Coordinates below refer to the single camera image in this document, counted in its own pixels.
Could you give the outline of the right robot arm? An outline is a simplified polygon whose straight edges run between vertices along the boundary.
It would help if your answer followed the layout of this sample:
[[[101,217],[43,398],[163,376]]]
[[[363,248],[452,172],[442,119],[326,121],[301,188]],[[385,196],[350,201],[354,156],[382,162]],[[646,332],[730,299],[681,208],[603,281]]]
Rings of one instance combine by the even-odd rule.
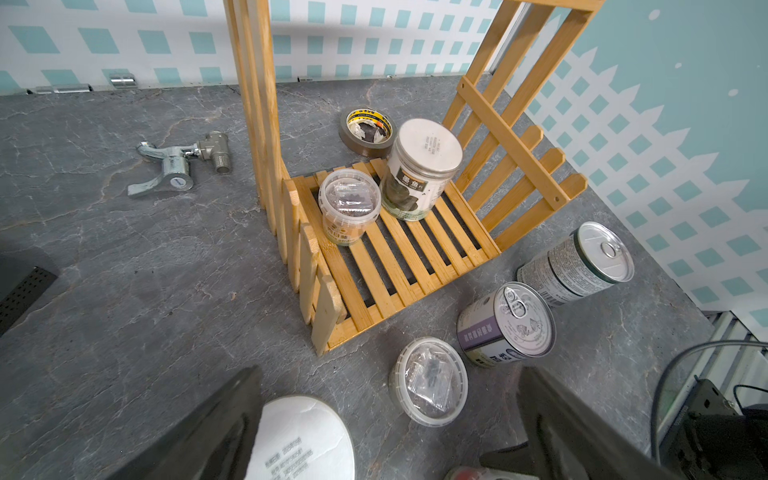
[[[715,340],[689,347],[664,368],[650,413],[653,461],[685,479],[765,479],[767,477],[767,405],[753,404],[736,412],[709,380],[699,380],[664,436],[658,432],[663,387],[686,358],[708,349],[754,347],[765,342]]]

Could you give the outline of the white lid can shelf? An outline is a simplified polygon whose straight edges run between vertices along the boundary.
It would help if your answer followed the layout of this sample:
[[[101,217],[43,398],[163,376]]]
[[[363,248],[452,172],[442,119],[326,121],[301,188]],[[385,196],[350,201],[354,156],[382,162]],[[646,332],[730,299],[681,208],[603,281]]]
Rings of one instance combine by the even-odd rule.
[[[382,176],[382,206],[404,221],[424,219],[463,159],[456,136],[442,124],[423,118],[404,122]]]

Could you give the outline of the tall silver green can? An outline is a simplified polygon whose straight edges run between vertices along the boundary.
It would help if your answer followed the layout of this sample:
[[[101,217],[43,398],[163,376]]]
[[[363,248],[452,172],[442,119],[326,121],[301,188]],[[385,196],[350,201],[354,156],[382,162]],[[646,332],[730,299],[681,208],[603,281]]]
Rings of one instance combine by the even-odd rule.
[[[593,221],[581,224],[516,272],[517,280],[536,290],[551,307],[627,283],[634,275],[634,261],[623,241]]]

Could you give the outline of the green label pull-tab can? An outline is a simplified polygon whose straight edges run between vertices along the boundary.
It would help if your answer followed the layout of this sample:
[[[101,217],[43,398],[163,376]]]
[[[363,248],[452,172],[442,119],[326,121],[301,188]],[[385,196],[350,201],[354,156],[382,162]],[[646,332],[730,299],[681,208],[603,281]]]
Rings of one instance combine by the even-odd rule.
[[[549,354],[556,326],[549,305],[536,290],[508,282],[461,312],[457,338],[472,363],[494,368]]]

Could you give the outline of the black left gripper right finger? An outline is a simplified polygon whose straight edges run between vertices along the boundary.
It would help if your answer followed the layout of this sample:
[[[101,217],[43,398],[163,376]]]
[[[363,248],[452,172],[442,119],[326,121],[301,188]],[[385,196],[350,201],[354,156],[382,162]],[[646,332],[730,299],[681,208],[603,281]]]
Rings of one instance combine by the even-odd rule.
[[[674,479],[545,370],[525,367],[518,407],[526,474],[539,479]]]

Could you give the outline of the clear plastic seed jar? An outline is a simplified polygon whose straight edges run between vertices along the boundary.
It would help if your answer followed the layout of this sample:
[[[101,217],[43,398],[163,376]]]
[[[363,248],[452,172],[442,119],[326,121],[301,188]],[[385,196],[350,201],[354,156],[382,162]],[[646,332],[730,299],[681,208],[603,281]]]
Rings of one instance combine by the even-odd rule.
[[[435,337],[411,341],[388,375],[394,405],[412,421],[430,428],[454,422],[466,404],[468,390],[468,374],[459,353]]]

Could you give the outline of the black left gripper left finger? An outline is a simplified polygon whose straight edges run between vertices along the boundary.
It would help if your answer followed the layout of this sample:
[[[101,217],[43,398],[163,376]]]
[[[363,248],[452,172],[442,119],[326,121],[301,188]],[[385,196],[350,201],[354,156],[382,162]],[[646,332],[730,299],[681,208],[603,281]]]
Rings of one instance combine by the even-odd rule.
[[[240,370],[112,479],[243,479],[263,411],[261,371]]]

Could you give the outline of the large white lid can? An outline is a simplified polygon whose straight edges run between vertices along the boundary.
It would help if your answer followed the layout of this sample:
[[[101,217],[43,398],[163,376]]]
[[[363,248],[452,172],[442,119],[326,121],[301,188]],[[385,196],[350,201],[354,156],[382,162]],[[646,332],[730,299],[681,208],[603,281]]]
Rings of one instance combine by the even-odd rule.
[[[354,479],[355,455],[341,417],[302,395],[264,405],[247,479]]]

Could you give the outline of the red seed plastic jar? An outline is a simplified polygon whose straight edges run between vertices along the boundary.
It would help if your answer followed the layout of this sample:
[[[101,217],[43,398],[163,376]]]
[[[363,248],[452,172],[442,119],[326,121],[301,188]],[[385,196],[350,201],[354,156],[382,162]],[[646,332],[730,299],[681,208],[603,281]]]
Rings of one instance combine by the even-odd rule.
[[[538,477],[485,467],[457,466],[445,475],[444,480],[538,480]]]

